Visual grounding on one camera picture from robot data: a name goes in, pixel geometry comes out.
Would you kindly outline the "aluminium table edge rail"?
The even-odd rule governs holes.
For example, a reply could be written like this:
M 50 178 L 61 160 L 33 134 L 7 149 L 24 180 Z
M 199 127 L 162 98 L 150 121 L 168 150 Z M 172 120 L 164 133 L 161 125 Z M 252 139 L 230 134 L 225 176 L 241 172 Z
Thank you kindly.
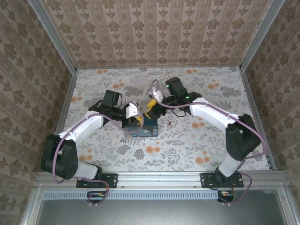
M 45 172 L 52 173 L 53 171 L 53 158 L 57 147 L 55 141 L 56 139 L 60 139 L 58 137 L 58 134 L 60 134 L 64 130 L 77 77 L 78 77 L 77 73 L 71 76 L 70 83 L 65 96 L 65 100 L 63 102 L 63 106 L 61 109 L 58 125 L 54 131 L 54 134 L 50 134 L 46 137 L 45 146 L 42 155 L 42 161 L 41 161 L 41 169 Z
M 245 92 L 246 92 L 246 95 L 247 95 L 247 98 L 248 98 L 248 101 L 249 101 L 249 105 L 250 105 L 250 108 L 251 108 L 251 111 L 252 111 L 252 114 L 253 114 L 253 117 L 254 117 L 257 132 L 263 139 L 262 148 L 263 148 L 263 151 L 264 151 L 264 155 L 265 155 L 265 157 L 268 161 L 268 165 L 270 166 L 270 169 L 271 170 L 277 170 L 275 160 L 274 160 L 274 157 L 272 155 L 272 152 L 271 152 L 271 149 L 270 149 L 270 146 L 269 146 L 269 143 L 268 143 L 268 139 L 267 139 L 266 133 L 265 133 L 264 128 L 263 128 L 263 124 L 262 124 L 262 121 L 261 121 L 256 103 L 255 103 L 253 93 L 251 91 L 251 87 L 250 87 L 246 72 L 244 70 L 242 70 L 241 68 L 239 68 L 239 71 L 240 71 L 240 76 L 241 76 L 241 79 L 242 79 L 242 82 L 243 82 L 243 85 L 244 85 L 244 88 L 245 88 Z

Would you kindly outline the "black connector board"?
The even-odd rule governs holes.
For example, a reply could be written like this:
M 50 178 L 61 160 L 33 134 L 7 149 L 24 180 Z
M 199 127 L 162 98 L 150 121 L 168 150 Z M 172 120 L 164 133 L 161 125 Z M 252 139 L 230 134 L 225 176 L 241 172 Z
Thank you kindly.
M 98 205 L 105 199 L 106 192 L 105 191 L 98 191 L 93 192 L 90 191 L 87 193 L 87 201 L 91 205 Z
M 217 201 L 220 203 L 231 203 L 234 199 L 233 191 L 218 191 L 217 195 L 218 195 Z

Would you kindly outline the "floral patterned table cover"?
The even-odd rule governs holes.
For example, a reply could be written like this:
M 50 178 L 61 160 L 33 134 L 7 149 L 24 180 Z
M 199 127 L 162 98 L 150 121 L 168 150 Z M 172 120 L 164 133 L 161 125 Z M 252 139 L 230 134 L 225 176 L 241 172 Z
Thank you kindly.
M 252 114 L 237 67 L 161 67 L 78 70 L 65 128 L 81 119 L 88 108 L 103 99 L 106 90 L 119 92 L 146 109 L 148 89 L 178 77 L 188 92 L 201 94 L 211 104 L 237 115 Z M 80 162 L 105 172 L 213 171 L 226 154 L 225 135 L 203 118 L 168 111 L 158 120 L 158 137 L 128 137 L 114 124 L 97 129 L 78 150 Z

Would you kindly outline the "grey metal sheet panel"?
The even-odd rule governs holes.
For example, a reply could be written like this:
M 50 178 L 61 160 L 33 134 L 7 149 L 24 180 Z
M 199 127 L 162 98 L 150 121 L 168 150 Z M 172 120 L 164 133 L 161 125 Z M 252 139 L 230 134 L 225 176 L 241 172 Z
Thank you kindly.
M 216 200 L 42 202 L 36 225 L 288 225 L 278 194 L 250 191 L 231 205 Z

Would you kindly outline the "starry night tin box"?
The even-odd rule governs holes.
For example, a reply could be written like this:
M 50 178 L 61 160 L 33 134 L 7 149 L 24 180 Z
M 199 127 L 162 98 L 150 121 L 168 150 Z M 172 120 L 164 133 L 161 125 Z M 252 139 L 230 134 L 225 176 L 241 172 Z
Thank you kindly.
M 128 137 L 158 137 L 158 120 L 144 117 L 143 127 L 141 125 L 128 126 L 128 119 L 122 122 L 122 128 L 126 130 Z

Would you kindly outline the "aluminium frame post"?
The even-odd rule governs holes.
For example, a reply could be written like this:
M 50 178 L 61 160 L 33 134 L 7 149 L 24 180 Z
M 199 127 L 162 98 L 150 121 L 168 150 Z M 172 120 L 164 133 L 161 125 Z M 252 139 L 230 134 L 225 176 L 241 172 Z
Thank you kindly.
M 274 22 L 276 16 L 278 15 L 281 7 L 283 6 L 285 0 L 272 0 L 270 6 L 268 7 L 260 25 L 257 28 L 257 31 L 251 40 L 241 62 L 240 69 L 241 71 L 246 70 L 248 65 L 250 64 L 252 58 L 257 52 L 260 44 L 265 38 L 268 30 L 270 29 L 272 23 Z
M 56 50 L 58 51 L 61 58 L 63 59 L 69 72 L 71 73 L 71 75 L 74 75 L 76 73 L 77 66 L 75 65 L 75 62 L 72 59 L 67 49 L 67 46 L 64 44 L 63 39 L 60 37 L 59 29 L 54 26 L 54 23 L 52 22 L 52 19 L 47 13 L 41 0 L 28 0 L 28 2 L 32 7 L 33 11 L 35 12 L 35 14 L 37 15 L 38 19 L 40 20 L 49 38 L 53 42 Z

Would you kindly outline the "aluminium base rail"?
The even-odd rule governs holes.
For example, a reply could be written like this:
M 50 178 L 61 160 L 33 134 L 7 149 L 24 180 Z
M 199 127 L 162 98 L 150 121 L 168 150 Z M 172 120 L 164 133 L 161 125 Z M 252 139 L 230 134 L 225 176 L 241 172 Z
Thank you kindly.
M 252 189 L 277 189 L 288 187 L 283 171 L 243 171 L 244 187 L 252 179 Z M 117 172 L 117 189 L 200 189 L 202 172 Z M 76 179 L 57 184 L 52 175 L 38 172 L 35 188 L 71 189 Z

